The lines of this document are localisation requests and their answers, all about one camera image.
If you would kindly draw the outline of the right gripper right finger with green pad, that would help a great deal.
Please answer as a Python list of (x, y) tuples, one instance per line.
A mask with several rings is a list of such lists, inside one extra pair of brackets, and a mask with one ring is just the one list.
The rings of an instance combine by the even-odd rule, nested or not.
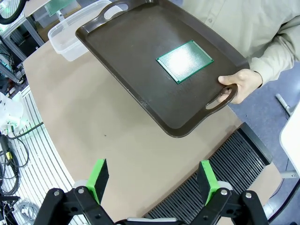
[(269, 223), (257, 193), (246, 190), (237, 194), (221, 187), (208, 160), (199, 163), (197, 181), (204, 206), (192, 225), (215, 225), (220, 218), (230, 218), (235, 225)]

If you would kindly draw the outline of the person's left hand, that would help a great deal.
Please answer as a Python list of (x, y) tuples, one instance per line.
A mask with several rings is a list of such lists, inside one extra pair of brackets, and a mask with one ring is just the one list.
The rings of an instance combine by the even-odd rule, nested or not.
[(226, 86), (231, 84), (238, 86), (237, 94), (231, 101), (232, 104), (240, 104), (263, 83), (261, 75), (250, 69), (242, 69), (233, 75), (220, 76), (218, 81)]

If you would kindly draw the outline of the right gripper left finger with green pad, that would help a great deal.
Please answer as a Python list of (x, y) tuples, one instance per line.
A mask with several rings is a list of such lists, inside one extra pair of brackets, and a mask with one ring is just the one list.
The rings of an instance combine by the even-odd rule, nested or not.
[(60, 188), (50, 189), (34, 224), (68, 225), (74, 216), (82, 215), (90, 225), (113, 225), (113, 220), (100, 205), (108, 179), (107, 162), (99, 159), (85, 185), (66, 193)]

